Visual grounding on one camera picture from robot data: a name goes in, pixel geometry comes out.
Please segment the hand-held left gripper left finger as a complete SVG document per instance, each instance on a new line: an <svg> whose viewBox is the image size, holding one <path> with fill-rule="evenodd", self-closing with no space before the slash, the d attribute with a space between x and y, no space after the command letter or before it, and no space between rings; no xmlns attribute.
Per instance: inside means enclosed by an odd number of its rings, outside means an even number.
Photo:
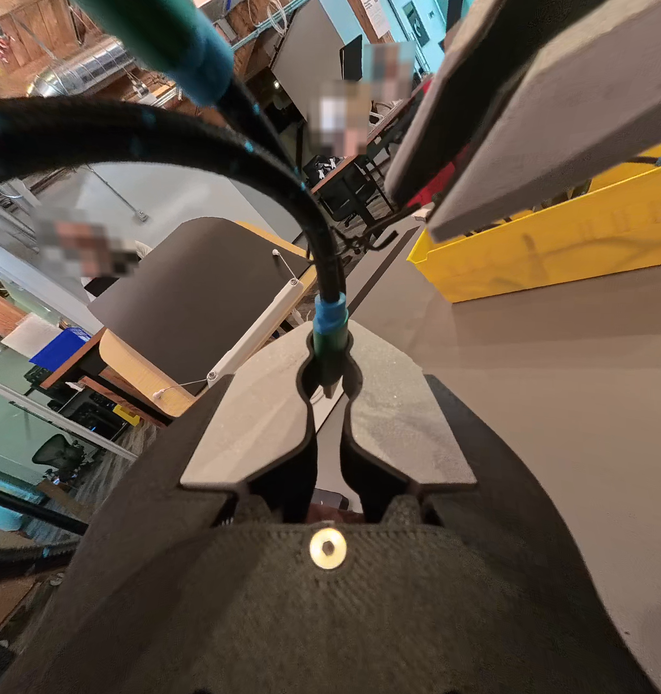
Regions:
<svg viewBox="0 0 661 694"><path fill-rule="evenodd" d="M237 370L181 475L182 487L239 490L304 443L313 424L302 383L311 334L312 326L300 325Z"/></svg>

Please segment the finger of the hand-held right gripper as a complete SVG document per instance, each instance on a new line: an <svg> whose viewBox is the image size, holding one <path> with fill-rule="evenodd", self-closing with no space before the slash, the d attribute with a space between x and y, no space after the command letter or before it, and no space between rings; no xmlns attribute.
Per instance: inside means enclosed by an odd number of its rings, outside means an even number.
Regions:
<svg viewBox="0 0 661 694"><path fill-rule="evenodd" d="M499 89L592 1L474 1L455 26L394 161L389 197L404 206L468 148Z"/></svg>
<svg viewBox="0 0 661 694"><path fill-rule="evenodd" d="M543 46L427 222L439 243L661 143L661 1L605 1Z"/></svg>

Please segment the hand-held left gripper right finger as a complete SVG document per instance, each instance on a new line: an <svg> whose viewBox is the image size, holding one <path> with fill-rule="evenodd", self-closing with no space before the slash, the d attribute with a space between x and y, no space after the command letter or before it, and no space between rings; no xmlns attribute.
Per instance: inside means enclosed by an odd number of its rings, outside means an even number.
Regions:
<svg viewBox="0 0 661 694"><path fill-rule="evenodd" d="M421 367L354 320L342 380L342 476L361 498L470 489L477 480Z"/></svg>

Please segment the yellow plastic bin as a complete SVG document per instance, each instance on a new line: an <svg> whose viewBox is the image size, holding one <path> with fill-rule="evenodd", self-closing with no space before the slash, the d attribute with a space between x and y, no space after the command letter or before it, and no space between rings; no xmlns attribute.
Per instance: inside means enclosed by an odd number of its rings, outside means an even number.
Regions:
<svg viewBox="0 0 661 694"><path fill-rule="evenodd" d="M452 304L661 266L661 145L596 176L585 193L407 260Z"/></svg>

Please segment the grey panel with wooden rim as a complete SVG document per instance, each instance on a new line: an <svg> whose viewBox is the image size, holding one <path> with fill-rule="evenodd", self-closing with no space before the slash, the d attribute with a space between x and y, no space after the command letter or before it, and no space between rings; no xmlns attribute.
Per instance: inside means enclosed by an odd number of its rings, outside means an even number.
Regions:
<svg viewBox="0 0 661 694"><path fill-rule="evenodd" d="M300 248L249 224L182 223L90 304L101 359L176 419L272 338L317 272Z"/></svg>

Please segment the black office chair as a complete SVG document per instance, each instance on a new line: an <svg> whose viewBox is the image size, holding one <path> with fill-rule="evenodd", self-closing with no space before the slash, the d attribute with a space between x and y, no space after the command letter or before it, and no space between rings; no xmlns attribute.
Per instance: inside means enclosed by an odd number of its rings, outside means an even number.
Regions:
<svg viewBox="0 0 661 694"><path fill-rule="evenodd" d="M71 443L64 435L55 434L32 455L31 463L43 467L50 482L73 486L90 459L77 441Z"/></svg>

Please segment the blue box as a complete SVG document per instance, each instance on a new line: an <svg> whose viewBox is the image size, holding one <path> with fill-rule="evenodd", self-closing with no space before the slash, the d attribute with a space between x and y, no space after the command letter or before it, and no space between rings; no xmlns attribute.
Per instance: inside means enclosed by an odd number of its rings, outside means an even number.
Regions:
<svg viewBox="0 0 661 694"><path fill-rule="evenodd" d="M92 335L80 327L67 327L51 342L29 359L29 362L48 371L55 371L80 350Z"/></svg>

